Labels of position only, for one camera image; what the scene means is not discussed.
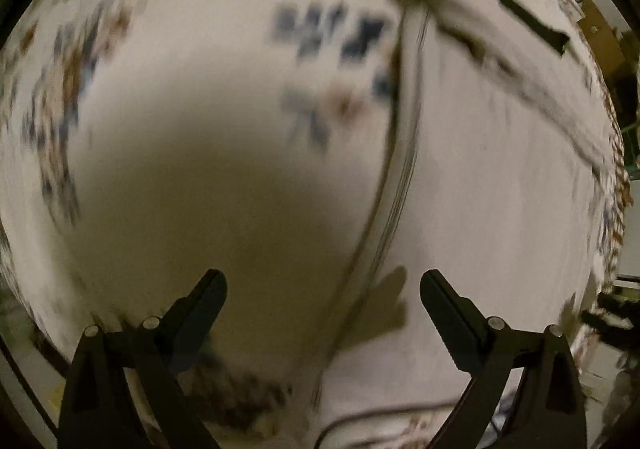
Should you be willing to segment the white garment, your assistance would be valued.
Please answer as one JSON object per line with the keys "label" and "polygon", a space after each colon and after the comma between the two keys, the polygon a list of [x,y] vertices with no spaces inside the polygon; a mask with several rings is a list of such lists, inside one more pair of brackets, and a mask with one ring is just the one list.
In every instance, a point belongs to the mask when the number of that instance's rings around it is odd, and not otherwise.
{"label": "white garment", "polygon": [[576,363],[615,259],[618,131],[567,0],[390,0],[392,153],[312,399],[314,448],[425,448],[469,375],[420,299],[436,269],[482,313]]}

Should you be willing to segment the floral bed blanket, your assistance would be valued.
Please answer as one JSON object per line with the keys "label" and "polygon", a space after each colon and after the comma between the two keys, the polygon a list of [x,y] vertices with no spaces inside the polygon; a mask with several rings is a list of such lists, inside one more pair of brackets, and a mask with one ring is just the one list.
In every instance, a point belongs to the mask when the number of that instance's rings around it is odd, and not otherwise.
{"label": "floral bed blanket", "polygon": [[228,293],[171,371],[216,448],[313,448],[378,207],[390,0],[32,0],[1,48],[1,278],[64,382],[82,332]]}

